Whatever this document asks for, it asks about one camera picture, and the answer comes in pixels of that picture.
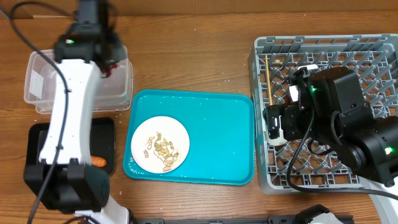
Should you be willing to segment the white cup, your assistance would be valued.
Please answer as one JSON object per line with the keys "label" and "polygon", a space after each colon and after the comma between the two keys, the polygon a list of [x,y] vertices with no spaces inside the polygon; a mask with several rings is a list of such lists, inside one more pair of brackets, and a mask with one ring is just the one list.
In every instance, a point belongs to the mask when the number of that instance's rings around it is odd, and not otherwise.
{"label": "white cup", "polygon": [[287,142],[284,138],[284,131],[282,129],[281,115],[265,114],[267,131],[266,141],[273,146],[281,146]]}

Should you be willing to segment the pink-rimmed white bowl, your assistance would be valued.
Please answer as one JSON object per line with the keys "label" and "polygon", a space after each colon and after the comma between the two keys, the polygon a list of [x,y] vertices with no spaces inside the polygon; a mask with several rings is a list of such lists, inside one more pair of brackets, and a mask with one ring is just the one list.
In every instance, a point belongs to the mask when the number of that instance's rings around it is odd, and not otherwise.
{"label": "pink-rimmed white bowl", "polygon": [[298,102],[300,97],[300,92],[297,85],[289,86],[289,96],[292,102]]}

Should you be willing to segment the red snack wrapper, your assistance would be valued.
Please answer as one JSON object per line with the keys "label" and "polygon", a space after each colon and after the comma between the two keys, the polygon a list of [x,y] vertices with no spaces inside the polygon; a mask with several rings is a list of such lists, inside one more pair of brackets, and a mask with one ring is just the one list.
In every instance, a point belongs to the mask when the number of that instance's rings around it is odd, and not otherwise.
{"label": "red snack wrapper", "polygon": [[119,67],[119,65],[118,65],[117,63],[115,63],[115,64],[110,65],[110,66],[107,67],[107,68],[102,69],[102,70],[101,70],[101,72],[102,72],[101,77],[102,77],[102,78],[108,78],[108,77],[110,77],[110,76],[112,75],[112,71],[113,71],[114,69],[118,68],[118,67]]}

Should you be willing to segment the wooden chopstick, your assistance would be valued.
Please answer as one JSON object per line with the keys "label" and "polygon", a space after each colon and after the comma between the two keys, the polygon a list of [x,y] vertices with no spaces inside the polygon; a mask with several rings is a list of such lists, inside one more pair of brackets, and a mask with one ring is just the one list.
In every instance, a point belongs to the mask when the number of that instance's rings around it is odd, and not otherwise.
{"label": "wooden chopstick", "polygon": [[269,60],[268,56],[265,55],[265,64],[266,64],[266,79],[267,79],[267,91],[268,91],[268,97],[269,97],[269,106],[273,105],[273,99],[272,99],[272,86],[271,86],[271,76],[269,73]]}

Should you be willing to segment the orange carrot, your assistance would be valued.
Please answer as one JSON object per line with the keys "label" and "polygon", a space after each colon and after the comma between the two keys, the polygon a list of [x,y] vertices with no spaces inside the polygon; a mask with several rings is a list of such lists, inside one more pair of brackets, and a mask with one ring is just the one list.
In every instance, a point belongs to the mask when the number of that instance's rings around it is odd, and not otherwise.
{"label": "orange carrot", "polygon": [[103,157],[91,156],[91,164],[96,167],[105,167],[107,165],[107,161]]}

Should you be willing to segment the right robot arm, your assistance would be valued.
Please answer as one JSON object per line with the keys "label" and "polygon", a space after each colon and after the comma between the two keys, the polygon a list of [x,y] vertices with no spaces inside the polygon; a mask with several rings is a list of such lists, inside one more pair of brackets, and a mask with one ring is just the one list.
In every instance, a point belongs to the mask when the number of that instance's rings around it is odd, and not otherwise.
{"label": "right robot arm", "polygon": [[309,188],[316,194],[370,195],[383,223],[397,223],[397,117],[375,118],[356,72],[346,67],[298,67],[287,77],[290,101],[263,111],[267,142],[300,140],[328,145],[340,162],[361,178],[363,188]]}

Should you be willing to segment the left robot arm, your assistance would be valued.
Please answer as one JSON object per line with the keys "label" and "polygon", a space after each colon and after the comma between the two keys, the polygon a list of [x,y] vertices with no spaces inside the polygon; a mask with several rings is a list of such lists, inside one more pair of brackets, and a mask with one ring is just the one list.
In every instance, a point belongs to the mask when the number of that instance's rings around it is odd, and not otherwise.
{"label": "left robot arm", "polygon": [[90,223],[132,223],[131,211],[112,198],[108,174],[91,163],[90,131],[101,79],[127,55],[109,22],[107,1],[80,1],[76,18],[56,41],[49,64],[57,72],[49,130],[24,180],[36,204]]}

